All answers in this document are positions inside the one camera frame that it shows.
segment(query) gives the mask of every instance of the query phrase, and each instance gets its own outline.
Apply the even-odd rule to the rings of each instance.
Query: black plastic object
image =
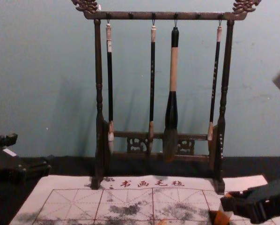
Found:
[[[221,198],[224,211],[249,218],[252,224],[261,224],[273,217],[280,217],[280,180],[249,188],[241,192],[229,192],[232,197]]]
[[[28,165],[17,155],[10,155],[8,150],[4,150],[4,146],[11,146],[16,140],[17,134],[0,135],[0,182],[22,184],[31,178],[48,176],[51,166],[45,158]]]

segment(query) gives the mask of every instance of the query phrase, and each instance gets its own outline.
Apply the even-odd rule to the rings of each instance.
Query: brush bristles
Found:
[[[165,162],[172,162],[177,152],[178,135],[176,129],[165,128],[163,136],[163,156]]]

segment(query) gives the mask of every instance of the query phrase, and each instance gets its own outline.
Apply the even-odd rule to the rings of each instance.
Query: black table surface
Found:
[[[38,158],[25,158],[29,163]],[[92,176],[94,159],[87,157],[55,157],[51,160],[51,175]],[[224,177],[262,174],[268,182],[280,179],[280,157],[226,157],[223,161]],[[108,176],[185,176],[211,177],[205,163],[172,162],[165,164],[153,160],[112,160]],[[0,225],[8,225],[28,198],[39,179],[28,180],[15,186],[0,183]]]

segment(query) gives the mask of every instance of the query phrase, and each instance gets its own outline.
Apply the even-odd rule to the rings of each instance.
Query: hanging loop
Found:
[[[152,13],[152,19],[153,19],[153,26],[155,25],[155,17],[156,17],[156,15],[155,15],[155,13]]]
[[[178,17],[178,14],[175,13],[174,14],[174,25],[175,25],[175,27],[177,26],[177,17]]]
[[[109,23],[110,22],[110,18],[111,18],[111,14],[107,13],[106,16],[107,16],[107,23]]]
[[[221,22],[222,22],[223,16],[224,16],[223,13],[221,13],[221,14],[218,16],[218,19],[219,19],[219,26],[221,26]]]

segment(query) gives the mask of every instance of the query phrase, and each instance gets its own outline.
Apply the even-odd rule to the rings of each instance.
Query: wooden post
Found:
[[[223,143],[224,143],[224,132],[225,132],[225,109],[227,102],[228,93],[228,80],[229,80],[229,69],[232,52],[233,42],[233,28],[235,21],[228,20],[228,29],[226,34],[224,63],[223,63],[223,74],[221,83],[221,100],[220,100],[220,115],[218,119],[218,132],[216,138],[216,153],[215,153],[215,168],[214,168],[214,186],[215,191],[218,194],[224,194],[225,184],[222,177],[222,162],[223,162]]]
[[[101,21],[94,20],[95,28],[95,71],[96,71],[96,153],[95,153],[95,176],[91,182],[92,189],[98,189],[103,179],[103,76],[102,76],[102,49],[101,49]]]

